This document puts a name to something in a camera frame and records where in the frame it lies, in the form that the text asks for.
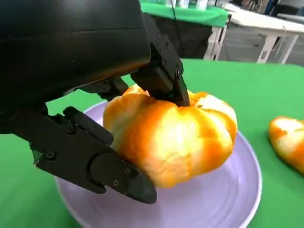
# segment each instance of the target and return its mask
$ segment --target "table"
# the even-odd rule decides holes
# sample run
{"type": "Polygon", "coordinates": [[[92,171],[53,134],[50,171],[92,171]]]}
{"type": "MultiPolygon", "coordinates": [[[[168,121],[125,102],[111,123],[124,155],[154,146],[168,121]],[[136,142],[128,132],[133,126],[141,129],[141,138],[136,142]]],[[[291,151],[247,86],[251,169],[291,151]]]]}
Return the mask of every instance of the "table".
{"type": "MultiPolygon", "coordinates": [[[[184,60],[184,67],[189,90],[205,90],[234,107],[239,129],[256,151],[263,193],[249,227],[294,228],[304,224],[304,177],[275,156],[266,134],[276,116],[304,117],[304,68],[199,59],[184,60]]],[[[76,91],[48,103],[48,107],[56,114],[67,106],[83,111],[98,102],[98,96],[76,91]]],[[[54,178],[31,165],[28,143],[1,135],[0,150],[0,227],[79,227],[61,202],[54,178]]]]}
{"type": "MultiPolygon", "coordinates": [[[[157,2],[141,0],[141,7],[143,12],[151,15],[174,19],[171,6],[166,6],[164,0],[157,2]]],[[[228,12],[219,7],[207,6],[206,10],[200,10],[190,5],[188,8],[175,7],[175,13],[177,20],[212,26],[212,34],[208,40],[204,60],[218,60],[230,21],[228,12]]]]}
{"type": "Polygon", "coordinates": [[[268,60],[276,38],[283,37],[286,41],[286,47],[282,50],[279,63],[284,64],[288,59],[299,34],[304,33],[304,25],[302,24],[257,14],[243,10],[232,4],[227,4],[225,9],[232,15],[232,23],[252,29],[258,34],[266,36],[264,46],[257,60],[258,63],[265,63],[268,60]]]}
{"type": "Polygon", "coordinates": [[[283,18],[283,19],[286,19],[286,20],[290,20],[290,21],[294,21],[294,22],[297,22],[297,23],[304,24],[304,17],[303,16],[289,15],[289,14],[285,14],[285,13],[279,13],[277,16],[279,18],[283,18]]]}

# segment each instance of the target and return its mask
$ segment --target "bolt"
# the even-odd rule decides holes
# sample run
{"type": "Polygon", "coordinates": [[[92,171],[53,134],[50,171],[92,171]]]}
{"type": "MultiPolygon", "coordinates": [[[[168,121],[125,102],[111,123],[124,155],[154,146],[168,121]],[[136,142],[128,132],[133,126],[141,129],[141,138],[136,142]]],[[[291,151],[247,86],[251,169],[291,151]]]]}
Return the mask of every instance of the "bolt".
{"type": "Polygon", "coordinates": [[[56,156],[56,153],[54,151],[49,151],[47,154],[46,154],[46,159],[48,160],[53,160],[56,156]]]}
{"type": "Polygon", "coordinates": [[[125,172],[125,174],[129,174],[131,172],[131,170],[129,168],[127,168],[124,172],[125,172]]]}
{"type": "Polygon", "coordinates": [[[75,128],[74,125],[70,125],[70,126],[68,126],[67,129],[66,129],[66,133],[67,133],[67,134],[74,134],[75,132],[76,132],[76,128],[75,128]]]}
{"type": "Polygon", "coordinates": [[[131,179],[131,178],[128,178],[127,180],[126,180],[126,183],[127,184],[131,184],[133,182],[133,180],[131,179]]]}
{"type": "Polygon", "coordinates": [[[115,181],[113,182],[113,185],[114,185],[114,186],[118,186],[118,184],[119,184],[119,182],[118,182],[117,180],[115,180],[115,181]]]}

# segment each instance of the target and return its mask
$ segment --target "table leg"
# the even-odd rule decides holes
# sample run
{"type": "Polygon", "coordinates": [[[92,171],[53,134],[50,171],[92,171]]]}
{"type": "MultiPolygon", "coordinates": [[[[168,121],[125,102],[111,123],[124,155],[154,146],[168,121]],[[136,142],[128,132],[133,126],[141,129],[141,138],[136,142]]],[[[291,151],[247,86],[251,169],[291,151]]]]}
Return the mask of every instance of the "table leg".
{"type": "Polygon", "coordinates": [[[265,63],[268,60],[270,52],[275,44],[277,36],[267,36],[261,54],[257,60],[258,63],[265,63]]]}
{"type": "Polygon", "coordinates": [[[212,34],[208,39],[208,47],[204,55],[204,60],[213,60],[214,56],[214,49],[216,46],[216,38],[219,32],[219,28],[217,27],[212,27],[212,34]]]}
{"type": "Polygon", "coordinates": [[[224,28],[222,28],[218,33],[218,42],[217,42],[217,45],[215,47],[216,52],[215,52],[214,60],[219,59],[219,54],[220,54],[220,51],[222,49],[222,46],[223,46],[223,43],[224,43],[224,38],[225,38],[225,35],[226,35],[226,31],[227,31],[227,26],[228,26],[228,24],[226,24],[224,26],[224,28]]]}
{"type": "Polygon", "coordinates": [[[290,54],[291,50],[293,49],[298,37],[299,37],[299,35],[294,35],[294,36],[290,36],[290,37],[285,38],[286,39],[286,46],[282,50],[282,54],[280,56],[279,63],[285,64],[285,62],[288,59],[289,54],[290,54]]]}

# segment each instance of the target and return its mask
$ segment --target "green tabletop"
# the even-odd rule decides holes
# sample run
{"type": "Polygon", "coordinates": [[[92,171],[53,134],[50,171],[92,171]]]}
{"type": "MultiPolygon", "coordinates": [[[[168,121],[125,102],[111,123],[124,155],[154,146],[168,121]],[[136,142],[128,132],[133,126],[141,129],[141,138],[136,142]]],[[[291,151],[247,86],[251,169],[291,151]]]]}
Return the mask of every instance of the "green tabletop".
{"type": "MultiPolygon", "coordinates": [[[[165,5],[165,0],[151,2],[141,0],[142,11],[151,15],[163,18],[174,19],[172,7],[165,5]]],[[[176,19],[186,22],[198,23],[203,25],[224,27],[228,18],[228,12],[224,9],[208,6],[206,10],[197,9],[196,6],[190,5],[189,8],[175,8],[176,19]]]]}
{"type": "MultiPolygon", "coordinates": [[[[250,227],[297,228],[304,224],[304,177],[274,154],[268,123],[278,115],[304,118],[304,68],[237,62],[184,60],[189,90],[207,91],[231,104],[240,131],[256,151],[263,173],[263,194],[250,227]]],[[[50,112],[66,106],[83,111],[100,102],[78,91],[48,104],[50,112]]],[[[0,136],[0,227],[79,227],[61,202],[54,178],[34,168],[28,143],[0,136]]]]}

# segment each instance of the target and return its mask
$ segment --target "orange and white pumpkin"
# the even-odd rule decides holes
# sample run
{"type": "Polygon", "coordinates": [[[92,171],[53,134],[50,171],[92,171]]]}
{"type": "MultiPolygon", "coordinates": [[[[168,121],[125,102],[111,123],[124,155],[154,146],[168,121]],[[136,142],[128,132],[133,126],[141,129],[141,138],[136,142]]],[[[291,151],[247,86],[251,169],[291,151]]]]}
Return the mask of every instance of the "orange and white pumpkin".
{"type": "Polygon", "coordinates": [[[232,153],[238,129],[233,108],[204,92],[189,97],[190,107],[178,107],[133,85],[104,112],[104,127],[114,135],[111,147],[156,187],[216,169],[232,153]]]}
{"type": "Polygon", "coordinates": [[[269,139],[276,154],[304,174],[304,121],[275,118],[269,124],[269,139]]]}

